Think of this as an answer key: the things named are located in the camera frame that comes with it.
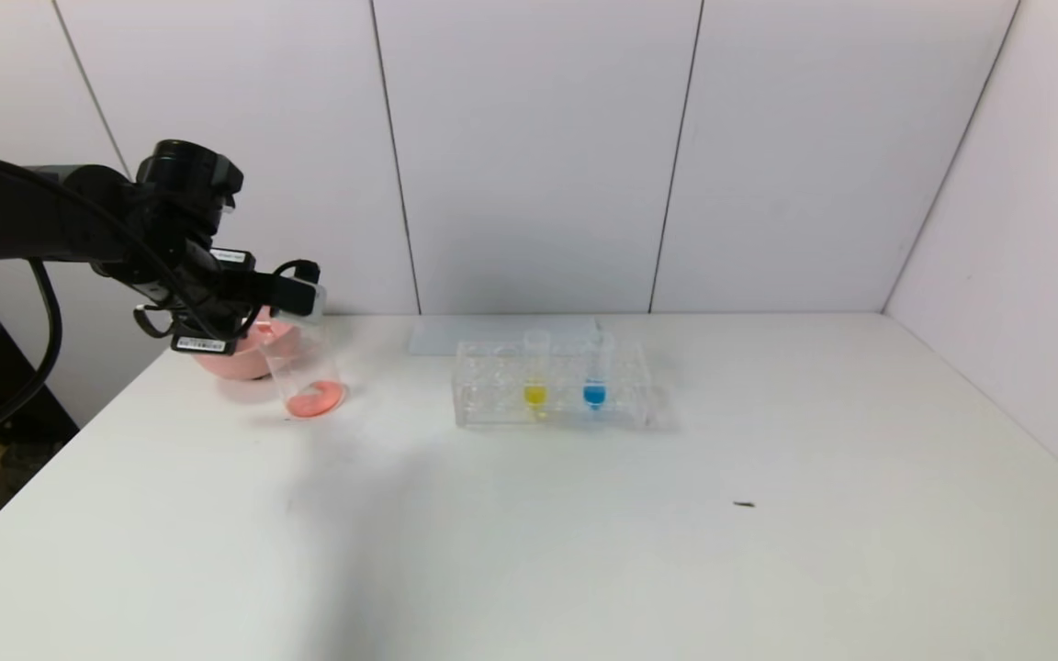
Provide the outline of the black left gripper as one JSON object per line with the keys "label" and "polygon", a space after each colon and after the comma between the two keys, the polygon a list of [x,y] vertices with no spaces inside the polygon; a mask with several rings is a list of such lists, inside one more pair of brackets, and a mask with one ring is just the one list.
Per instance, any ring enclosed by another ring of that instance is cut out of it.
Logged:
{"label": "black left gripper", "polygon": [[190,251],[181,280],[187,293],[174,305],[171,348],[189,354],[231,355],[238,342],[252,336],[276,339],[275,309],[256,308],[247,294],[253,274],[251,252],[211,247]]}

